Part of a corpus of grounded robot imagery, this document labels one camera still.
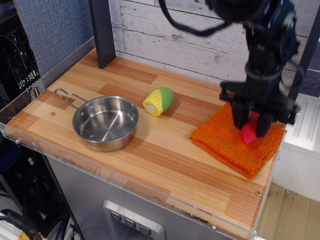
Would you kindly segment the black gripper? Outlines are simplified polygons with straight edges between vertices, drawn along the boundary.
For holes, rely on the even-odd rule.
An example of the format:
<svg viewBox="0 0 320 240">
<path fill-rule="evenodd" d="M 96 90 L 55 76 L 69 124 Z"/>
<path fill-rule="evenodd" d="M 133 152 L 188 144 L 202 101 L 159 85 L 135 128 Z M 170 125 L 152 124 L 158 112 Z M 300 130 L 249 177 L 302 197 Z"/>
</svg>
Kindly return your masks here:
<svg viewBox="0 0 320 240">
<path fill-rule="evenodd" d="M 251 110 L 260 113 L 256 135 L 265 137 L 273 121 L 294 124 L 300 107 L 280 90 L 282 73 L 247 73 L 244 82 L 222 81 L 219 98 L 231 104 L 234 125 L 241 130 Z"/>
</svg>

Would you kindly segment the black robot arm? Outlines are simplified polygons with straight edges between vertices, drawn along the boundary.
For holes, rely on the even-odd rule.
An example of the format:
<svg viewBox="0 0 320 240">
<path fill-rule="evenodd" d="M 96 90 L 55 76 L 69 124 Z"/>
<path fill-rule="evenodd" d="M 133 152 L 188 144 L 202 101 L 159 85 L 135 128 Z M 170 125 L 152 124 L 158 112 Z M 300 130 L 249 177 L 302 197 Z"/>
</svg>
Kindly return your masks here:
<svg viewBox="0 0 320 240">
<path fill-rule="evenodd" d="M 296 9 L 289 0 L 207 0 L 226 23 L 242 23 L 249 51 L 244 82 L 221 82 L 220 99 L 231 104 L 234 125 L 243 129 L 251 111 L 259 114 L 257 137 L 264 137 L 273 122 L 295 122 L 295 100 L 280 90 L 283 68 L 292 64 L 303 77 L 301 67 L 292 61 L 298 53 Z"/>
</svg>

